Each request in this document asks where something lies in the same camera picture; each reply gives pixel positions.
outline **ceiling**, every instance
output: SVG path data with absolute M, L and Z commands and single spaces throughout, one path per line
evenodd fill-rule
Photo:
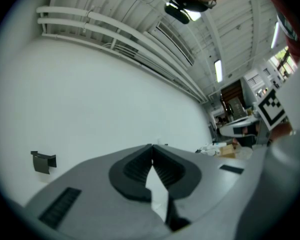
M 194 55 L 188 75 L 208 96 L 244 76 L 263 59 L 269 59 L 285 46 L 280 33 L 271 50 L 276 10 L 270 0 L 218 0 L 201 18 L 184 25 L 167 15 L 164 0 L 51 0 L 50 6 L 93 11 L 116 19 L 138 32 L 150 32 L 160 21 L 166 22 Z M 68 31 L 59 26 L 54 32 Z M 85 37 L 106 44 L 109 36 L 86 31 Z M 217 83 L 214 62 L 222 61 L 223 81 Z

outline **wall-mounted black bracket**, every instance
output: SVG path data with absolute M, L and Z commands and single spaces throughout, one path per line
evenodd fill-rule
M 31 151 L 33 155 L 34 170 L 43 174 L 50 174 L 49 167 L 57 167 L 56 155 L 40 154 L 38 151 Z

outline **ceiling light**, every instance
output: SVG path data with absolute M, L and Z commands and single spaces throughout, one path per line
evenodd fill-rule
M 278 35 L 279 35 L 279 22 L 277 21 L 275 23 L 275 27 L 274 27 L 274 34 L 273 34 L 273 39 L 272 39 L 272 43 L 271 43 L 271 49 L 273 49 L 276 46 Z
M 220 59 L 214 63 L 214 67 L 216 73 L 216 81 L 220 83 L 222 81 L 222 63 Z
M 201 13 L 200 12 L 197 12 L 197 11 L 190 11 L 190 10 L 185 10 L 186 13 L 189 15 L 190 19 L 193 20 L 194 22 L 197 20 L 197 19 L 200 19 L 201 17 Z

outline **cardboard box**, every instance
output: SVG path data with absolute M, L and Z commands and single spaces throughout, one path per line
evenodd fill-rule
M 220 147 L 220 154 L 217 155 L 221 158 L 236 158 L 234 146 L 232 144 Z

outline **red shirt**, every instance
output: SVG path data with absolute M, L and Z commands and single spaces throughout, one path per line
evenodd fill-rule
M 292 40 L 289 37 L 285 37 L 286 44 L 288 46 L 289 52 L 296 63 L 300 60 L 300 24 L 296 16 L 290 11 L 288 6 L 283 0 L 271 0 L 274 6 L 280 11 L 284 17 L 289 21 L 293 30 L 295 31 L 298 40 Z

